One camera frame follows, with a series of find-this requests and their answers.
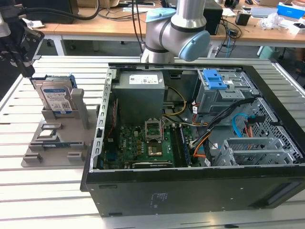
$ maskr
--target light blue joint cap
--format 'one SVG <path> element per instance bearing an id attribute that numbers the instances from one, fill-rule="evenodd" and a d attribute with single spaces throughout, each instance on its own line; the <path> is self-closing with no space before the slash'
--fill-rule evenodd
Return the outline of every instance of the light blue joint cap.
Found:
<path id="1" fill-rule="evenodd" d="M 204 30 L 189 39 L 179 52 L 179 58 L 185 61 L 198 59 L 210 43 L 210 34 Z"/>
<path id="2" fill-rule="evenodd" d="M 150 10 L 146 14 L 146 23 L 170 18 L 175 13 L 176 13 L 176 10 L 172 9 L 172 8 L 156 8 L 156 9 Z"/>

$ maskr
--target ventilation grille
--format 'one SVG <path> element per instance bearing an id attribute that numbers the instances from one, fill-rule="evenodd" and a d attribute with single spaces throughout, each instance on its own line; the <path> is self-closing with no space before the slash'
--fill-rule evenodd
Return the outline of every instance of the ventilation grille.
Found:
<path id="1" fill-rule="evenodd" d="M 268 138 L 278 138 L 281 139 L 282 142 L 285 144 L 283 149 L 290 150 L 291 155 L 295 158 L 303 158 L 302 154 L 296 148 L 292 140 L 290 139 L 287 132 L 281 126 L 273 126 L 270 123 L 274 122 L 275 120 L 271 118 L 270 113 L 267 111 L 265 107 L 266 104 L 262 104 L 264 101 L 257 101 L 253 103 L 252 106 L 245 107 L 243 112 L 248 115 L 259 115 L 265 116 L 265 121 L 263 123 L 257 123 L 252 127 L 253 137 L 268 137 Z M 245 127 L 245 118 L 242 116 L 238 116 L 236 118 L 237 127 L 239 130 L 243 130 Z"/>

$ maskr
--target computer mouse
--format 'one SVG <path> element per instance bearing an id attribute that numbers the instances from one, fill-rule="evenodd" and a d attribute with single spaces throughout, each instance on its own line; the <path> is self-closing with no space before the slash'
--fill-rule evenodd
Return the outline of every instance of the computer mouse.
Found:
<path id="1" fill-rule="evenodd" d="M 253 5 L 253 1 L 252 0 L 245 0 L 245 3 L 247 3 L 248 5 Z"/>

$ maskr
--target metal table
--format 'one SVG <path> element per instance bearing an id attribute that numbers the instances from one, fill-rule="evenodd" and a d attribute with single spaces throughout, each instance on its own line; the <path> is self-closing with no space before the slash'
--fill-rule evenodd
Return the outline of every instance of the metal table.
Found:
<path id="1" fill-rule="evenodd" d="M 107 62 L 138 62 L 131 57 L 43 56 L 37 73 L 73 73 L 84 101 L 101 101 Z M 305 92 L 277 63 L 260 59 L 199 59 L 197 63 L 253 65 L 305 130 Z M 0 228 L 173 229 L 218 228 L 234 224 L 246 228 L 305 227 L 305 191 L 276 209 L 196 214 L 114 217 L 102 219 L 89 193 L 79 191 L 82 167 L 22 168 L 22 156 L 33 137 L 42 103 L 30 81 L 21 76 L 0 103 Z"/>

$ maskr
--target table leg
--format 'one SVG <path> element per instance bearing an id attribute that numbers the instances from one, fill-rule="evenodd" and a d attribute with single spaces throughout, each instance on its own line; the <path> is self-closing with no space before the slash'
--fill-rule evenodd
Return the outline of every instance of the table leg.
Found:
<path id="1" fill-rule="evenodd" d="M 93 43 L 93 50 L 97 52 L 99 50 L 99 42 L 98 41 L 92 41 Z"/>
<path id="2" fill-rule="evenodd" d="M 65 45 L 63 43 L 63 40 L 61 39 L 61 36 L 54 36 L 52 38 L 52 40 L 54 41 L 54 44 L 55 44 L 55 48 L 56 48 L 56 51 L 57 51 L 57 55 L 59 56 L 65 56 L 67 55 L 67 52 L 66 52 L 66 48 L 65 48 Z"/>
<path id="3" fill-rule="evenodd" d="M 257 56 L 260 56 L 261 54 L 262 54 L 262 51 L 263 51 L 263 48 L 264 48 L 264 46 L 261 46 L 260 48 L 259 48 L 259 50 L 258 50 L 258 52 L 257 52 Z"/>

